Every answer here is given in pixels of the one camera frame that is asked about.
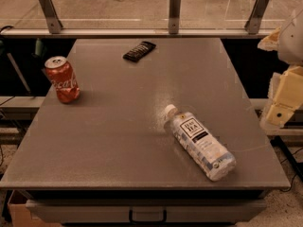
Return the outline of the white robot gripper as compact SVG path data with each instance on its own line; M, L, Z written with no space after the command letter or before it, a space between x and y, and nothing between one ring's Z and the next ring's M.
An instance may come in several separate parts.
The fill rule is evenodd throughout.
M277 51L278 58L290 65L282 74L270 79L268 99L263 108L260 125L266 130L285 126L303 105L303 6L297 7L285 20L258 43L258 49Z

